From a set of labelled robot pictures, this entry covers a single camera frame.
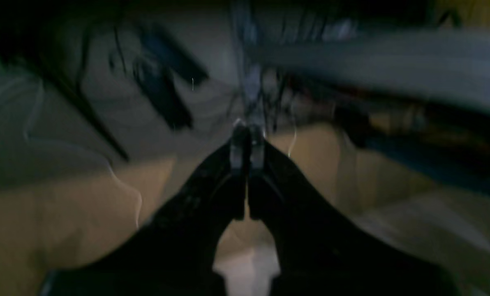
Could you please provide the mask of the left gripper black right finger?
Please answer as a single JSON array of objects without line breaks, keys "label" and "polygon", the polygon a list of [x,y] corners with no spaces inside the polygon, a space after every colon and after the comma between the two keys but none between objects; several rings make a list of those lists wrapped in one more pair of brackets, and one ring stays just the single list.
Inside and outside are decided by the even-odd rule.
[{"label": "left gripper black right finger", "polygon": [[274,238],[270,296],[458,296],[446,271],[361,230],[249,127],[248,204]]}]

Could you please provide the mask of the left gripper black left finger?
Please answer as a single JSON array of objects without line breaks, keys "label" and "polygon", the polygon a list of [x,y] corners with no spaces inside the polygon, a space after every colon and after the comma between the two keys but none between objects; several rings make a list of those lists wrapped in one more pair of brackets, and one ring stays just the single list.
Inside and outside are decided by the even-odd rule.
[{"label": "left gripper black left finger", "polygon": [[225,296],[213,270],[217,244],[244,217],[250,131],[232,136],[127,241],[80,268],[51,271],[41,296]]}]

